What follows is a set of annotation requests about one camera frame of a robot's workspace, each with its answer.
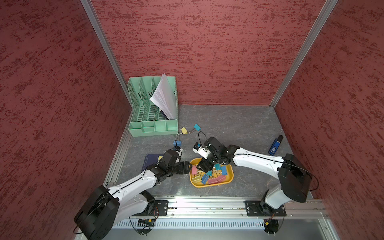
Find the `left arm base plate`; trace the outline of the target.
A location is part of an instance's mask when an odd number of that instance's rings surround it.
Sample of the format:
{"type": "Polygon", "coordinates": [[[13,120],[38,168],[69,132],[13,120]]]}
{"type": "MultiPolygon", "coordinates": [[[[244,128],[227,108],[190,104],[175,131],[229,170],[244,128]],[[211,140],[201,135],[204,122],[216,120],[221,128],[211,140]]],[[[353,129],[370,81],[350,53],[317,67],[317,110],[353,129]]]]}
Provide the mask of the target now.
{"type": "Polygon", "coordinates": [[[141,213],[133,215],[138,216],[150,216],[150,217],[164,217],[168,213],[169,201],[167,200],[154,200],[150,202],[145,210],[141,213]]]}

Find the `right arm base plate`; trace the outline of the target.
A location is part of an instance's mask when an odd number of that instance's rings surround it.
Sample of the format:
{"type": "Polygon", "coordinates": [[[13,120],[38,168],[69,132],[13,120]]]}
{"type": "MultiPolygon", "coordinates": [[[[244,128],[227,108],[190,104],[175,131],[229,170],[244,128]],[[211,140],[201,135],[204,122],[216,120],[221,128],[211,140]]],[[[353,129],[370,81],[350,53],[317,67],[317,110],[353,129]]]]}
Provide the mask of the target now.
{"type": "Polygon", "coordinates": [[[262,201],[245,201],[245,209],[248,217],[286,217],[285,207],[281,205],[274,209],[262,201]]]}

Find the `pink binder clip back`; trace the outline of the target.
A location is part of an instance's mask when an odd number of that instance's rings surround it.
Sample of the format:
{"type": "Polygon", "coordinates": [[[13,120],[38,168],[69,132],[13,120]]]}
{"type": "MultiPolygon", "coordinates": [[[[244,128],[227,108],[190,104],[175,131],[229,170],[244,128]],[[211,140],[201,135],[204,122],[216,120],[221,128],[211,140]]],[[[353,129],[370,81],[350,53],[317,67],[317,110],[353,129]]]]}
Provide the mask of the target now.
{"type": "Polygon", "coordinates": [[[218,180],[217,180],[216,178],[214,178],[214,179],[210,179],[210,180],[207,181],[207,183],[208,183],[209,185],[211,185],[211,184],[216,184],[217,182],[218,182],[218,180]]]}

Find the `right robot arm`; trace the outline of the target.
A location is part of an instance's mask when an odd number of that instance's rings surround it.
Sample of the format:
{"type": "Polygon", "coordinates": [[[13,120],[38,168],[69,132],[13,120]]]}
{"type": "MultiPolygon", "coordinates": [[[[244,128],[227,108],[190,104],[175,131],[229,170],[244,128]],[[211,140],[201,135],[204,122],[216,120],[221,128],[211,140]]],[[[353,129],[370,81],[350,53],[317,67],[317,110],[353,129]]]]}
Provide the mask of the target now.
{"type": "Polygon", "coordinates": [[[294,155],[274,157],[254,153],[236,145],[226,147],[214,137],[203,144],[195,143],[193,152],[202,157],[197,168],[205,173],[212,170],[215,164],[232,164],[279,180],[276,187],[264,193],[258,204],[258,209],[264,216],[271,216],[290,201],[304,203],[314,178],[294,155]]]}

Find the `yellow plastic storage box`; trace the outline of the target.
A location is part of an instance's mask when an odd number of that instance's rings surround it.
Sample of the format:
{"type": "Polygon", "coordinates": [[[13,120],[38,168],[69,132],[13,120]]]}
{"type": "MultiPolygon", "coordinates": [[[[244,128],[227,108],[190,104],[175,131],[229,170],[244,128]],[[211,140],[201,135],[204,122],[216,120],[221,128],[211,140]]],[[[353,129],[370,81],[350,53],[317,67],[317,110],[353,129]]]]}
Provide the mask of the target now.
{"type": "MultiPolygon", "coordinates": [[[[193,167],[193,165],[198,166],[198,163],[199,163],[201,160],[203,160],[203,158],[196,158],[196,159],[191,160],[190,163],[192,164],[192,167],[193,167]]],[[[190,182],[191,182],[191,184],[192,184],[194,187],[196,187],[196,188],[205,188],[205,187],[213,187],[213,186],[219,186],[219,185],[229,184],[229,183],[231,183],[231,182],[233,181],[233,179],[234,179],[234,172],[233,172],[232,166],[227,165],[226,167],[227,167],[227,170],[228,170],[228,175],[227,175],[227,179],[226,179],[224,182],[222,182],[222,183],[216,183],[216,184],[211,184],[211,185],[209,185],[208,183],[206,183],[205,185],[203,185],[202,183],[199,183],[199,184],[197,184],[197,185],[196,185],[196,184],[193,184],[193,183],[192,183],[192,178],[195,177],[195,176],[192,176],[192,175],[191,175],[191,172],[189,173],[189,179],[190,179],[190,182]]],[[[210,179],[217,178],[218,176],[221,176],[221,175],[222,175],[222,171],[221,171],[221,170],[220,170],[220,171],[217,171],[217,170],[215,169],[215,165],[213,166],[213,169],[212,169],[211,171],[213,172],[213,176],[210,177],[209,180],[210,180],[210,179]]],[[[203,177],[203,175],[206,175],[206,174],[207,174],[207,173],[203,172],[202,170],[198,170],[198,175],[197,175],[197,176],[202,176],[202,177],[203,177]]]]}

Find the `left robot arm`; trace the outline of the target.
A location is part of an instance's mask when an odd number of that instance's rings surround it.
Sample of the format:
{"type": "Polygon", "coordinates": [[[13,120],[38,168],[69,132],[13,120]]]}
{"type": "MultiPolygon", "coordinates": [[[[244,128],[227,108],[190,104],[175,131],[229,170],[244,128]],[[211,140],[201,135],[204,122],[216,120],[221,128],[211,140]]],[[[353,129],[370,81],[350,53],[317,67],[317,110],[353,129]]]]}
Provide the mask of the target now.
{"type": "Polygon", "coordinates": [[[97,187],[74,217],[76,228],[88,240],[101,240],[120,221],[136,214],[152,214],[155,198],[148,190],[192,169],[190,162],[181,161],[182,153],[179,147],[168,149],[136,177],[109,189],[97,187]]]}

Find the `pink binder clip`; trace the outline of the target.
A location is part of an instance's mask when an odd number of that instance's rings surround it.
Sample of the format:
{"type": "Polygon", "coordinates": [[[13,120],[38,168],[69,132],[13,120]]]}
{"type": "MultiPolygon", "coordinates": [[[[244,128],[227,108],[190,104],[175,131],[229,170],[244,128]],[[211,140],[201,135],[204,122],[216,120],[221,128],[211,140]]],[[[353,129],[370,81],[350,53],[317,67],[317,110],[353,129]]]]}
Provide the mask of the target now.
{"type": "Polygon", "coordinates": [[[222,183],[222,182],[224,182],[226,179],[227,179],[227,176],[225,176],[225,175],[221,175],[221,176],[218,176],[218,177],[216,178],[216,180],[217,180],[218,183],[222,183]]]}
{"type": "Polygon", "coordinates": [[[198,170],[197,170],[197,166],[196,165],[193,165],[193,167],[191,169],[191,175],[192,176],[197,176],[198,175],[198,170]]]}
{"type": "Polygon", "coordinates": [[[211,185],[211,184],[216,184],[217,182],[218,182],[218,180],[217,180],[216,178],[214,178],[214,179],[210,179],[210,180],[207,181],[207,183],[208,183],[209,185],[211,185]]]}

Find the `blue binder clip front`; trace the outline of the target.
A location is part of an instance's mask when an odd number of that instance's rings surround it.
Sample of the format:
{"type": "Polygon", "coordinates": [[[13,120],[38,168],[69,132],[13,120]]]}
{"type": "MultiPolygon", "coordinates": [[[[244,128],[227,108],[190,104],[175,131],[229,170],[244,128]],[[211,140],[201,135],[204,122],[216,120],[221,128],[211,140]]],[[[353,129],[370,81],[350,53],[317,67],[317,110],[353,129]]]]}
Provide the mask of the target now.
{"type": "Polygon", "coordinates": [[[228,170],[227,170],[226,166],[221,166],[221,171],[222,171],[222,175],[223,176],[227,176],[228,175],[228,170]]]}

